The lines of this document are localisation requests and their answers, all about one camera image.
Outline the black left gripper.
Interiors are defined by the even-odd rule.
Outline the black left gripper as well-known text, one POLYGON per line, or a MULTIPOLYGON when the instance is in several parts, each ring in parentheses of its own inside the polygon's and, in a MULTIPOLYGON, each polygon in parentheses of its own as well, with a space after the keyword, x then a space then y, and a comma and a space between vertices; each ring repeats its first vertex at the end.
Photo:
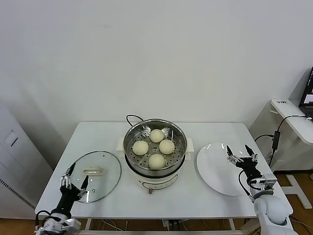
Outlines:
POLYGON ((61 199, 57 205, 57 213, 64 215, 71 215, 70 211, 75 201, 81 199, 87 193, 87 186, 89 182, 89 176, 86 175, 80 190, 76 187, 71 187, 71 175, 74 171, 74 164, 72 164, 66 172, 61 176, 61 199))

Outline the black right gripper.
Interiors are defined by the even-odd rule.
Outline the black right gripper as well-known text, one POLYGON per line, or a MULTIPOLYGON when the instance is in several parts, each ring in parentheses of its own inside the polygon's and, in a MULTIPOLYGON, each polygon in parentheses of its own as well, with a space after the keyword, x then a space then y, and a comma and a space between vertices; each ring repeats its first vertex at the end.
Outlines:
POLYGON ((236 165, 236 167, 241 168, 244 171, 247 177, 246 180, 247 183, 254 179, 262 178, 261 172, 256 168, 258 162, 257 160, 258 155, 255 154, 249 146, 246 145, 246 151, 250 158, 239 158, 233 155, 228 145, 226 146, 226 149, 227 149, 227 159, 232 164, 236 165))

